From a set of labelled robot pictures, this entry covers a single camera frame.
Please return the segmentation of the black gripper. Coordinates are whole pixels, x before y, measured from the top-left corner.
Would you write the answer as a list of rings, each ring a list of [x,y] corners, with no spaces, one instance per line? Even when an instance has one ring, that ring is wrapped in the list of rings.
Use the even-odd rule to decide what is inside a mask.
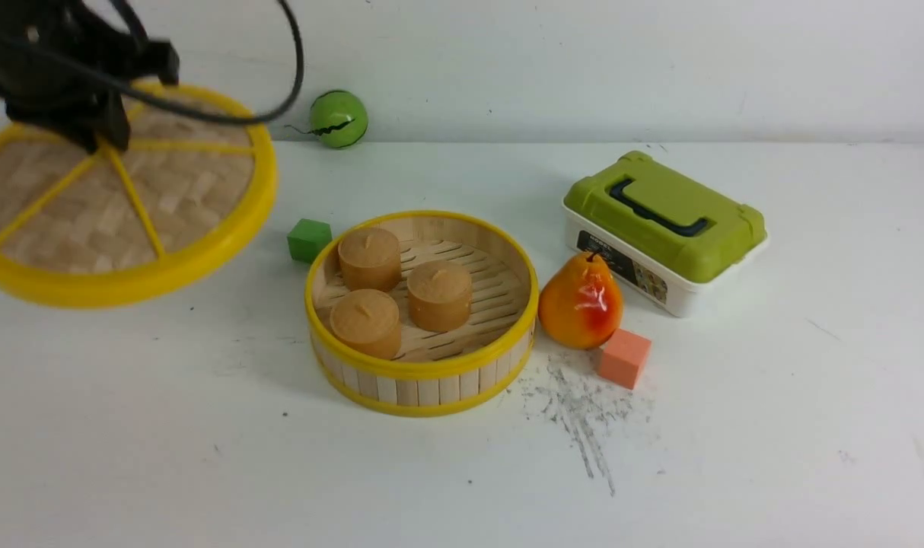
[[[97,151],[124,151],[131,127],[111,82],[155,76],[179,82],[180,59],[167,40],[149,37],[127,1],[114,1],[117,29],[83,1],[0,1],[0,100],[10,121]]]

